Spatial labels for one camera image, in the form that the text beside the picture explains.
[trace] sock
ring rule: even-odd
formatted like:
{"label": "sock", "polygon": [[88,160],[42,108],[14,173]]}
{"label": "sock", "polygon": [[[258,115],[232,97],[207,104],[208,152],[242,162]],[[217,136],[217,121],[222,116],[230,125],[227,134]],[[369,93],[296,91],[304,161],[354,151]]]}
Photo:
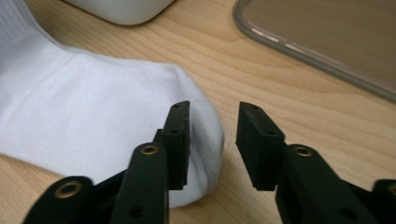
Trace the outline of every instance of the sock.
{"label": "sock", "polygon": [[192,203],[217,183],[219,118],[184,70],[62,46],[22,0],[0,2],[0,95],[0,153],[94,183],[124,170],[170,106],[189,100],[188,185],[170,191],[170,205]]}

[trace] tabletop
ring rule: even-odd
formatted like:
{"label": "tabletop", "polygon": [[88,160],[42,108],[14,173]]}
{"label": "tabletop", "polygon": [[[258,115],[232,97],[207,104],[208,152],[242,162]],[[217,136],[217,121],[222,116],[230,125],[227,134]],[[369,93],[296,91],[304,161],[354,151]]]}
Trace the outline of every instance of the tabletop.
{"label": "tabletop", "polygon": [[[170,210],[170,223],[280,223],[273,192],[256,191],[235,145],[239,102],[263,108],[287,143],[316,149],[364,189],[396,178],[396,104],[265,47],[234,25],[234,0],[176,0],[153,20],[119,26],[62,1],[27,0],[60,43],[112,57],[175,63],[202,88],[225,135],[217,187]],[[0,222],[21,223],[61,176],[0,155]]]}

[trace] transparent container lid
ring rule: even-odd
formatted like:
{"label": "transparent container lid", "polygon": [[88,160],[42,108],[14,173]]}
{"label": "transparent container lid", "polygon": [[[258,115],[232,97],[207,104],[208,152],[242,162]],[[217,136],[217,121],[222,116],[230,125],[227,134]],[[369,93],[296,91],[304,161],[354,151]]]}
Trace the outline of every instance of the transparent container lid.
{"label": "transparent container lid", "polygon": [[239,0],[246,35],[396,102],[396,1]]}

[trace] white fabric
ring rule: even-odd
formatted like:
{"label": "white fabric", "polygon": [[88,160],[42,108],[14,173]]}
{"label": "white fabric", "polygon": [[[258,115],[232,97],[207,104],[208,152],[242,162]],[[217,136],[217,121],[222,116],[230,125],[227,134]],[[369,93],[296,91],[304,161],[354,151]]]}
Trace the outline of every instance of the white fabric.
{"label": "white fabric", "polygon": [[191,102],[189,183],[170,192],[171,207],[203,197],[219,176],[223,132],[193,80],[172,64],[64,47],[22,0],[0,1],[2,154],[96,184],[124,170],[184,100]]}

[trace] white container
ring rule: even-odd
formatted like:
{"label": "white container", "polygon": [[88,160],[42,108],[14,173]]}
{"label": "white container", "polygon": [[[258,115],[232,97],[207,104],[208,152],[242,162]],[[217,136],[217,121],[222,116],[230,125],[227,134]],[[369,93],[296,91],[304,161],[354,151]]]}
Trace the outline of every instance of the white container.
{"label": "white container", "polygon": [[174,0],[64,0],[104,20],[136,25],[155,17]]}

